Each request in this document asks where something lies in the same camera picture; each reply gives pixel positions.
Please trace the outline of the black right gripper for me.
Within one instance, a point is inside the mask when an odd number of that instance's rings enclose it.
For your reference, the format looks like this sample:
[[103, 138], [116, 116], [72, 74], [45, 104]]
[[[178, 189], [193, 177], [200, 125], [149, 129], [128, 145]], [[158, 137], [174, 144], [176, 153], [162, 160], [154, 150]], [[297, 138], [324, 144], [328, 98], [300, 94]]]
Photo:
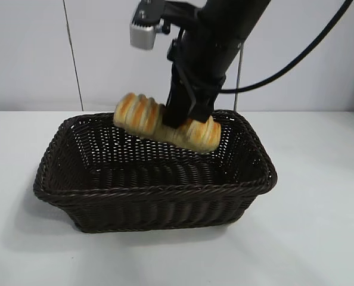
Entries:
[[180, 28], [167, 58], [173, 62], [164, 124], [180, 127], [187, 119], [191, 98], [184, 86], [180, 67], [195, 95], [191, 118], [207, 122], [226, 79], [226, 72], [246, 40], [243, 17], [176, 17], [170, 21]]

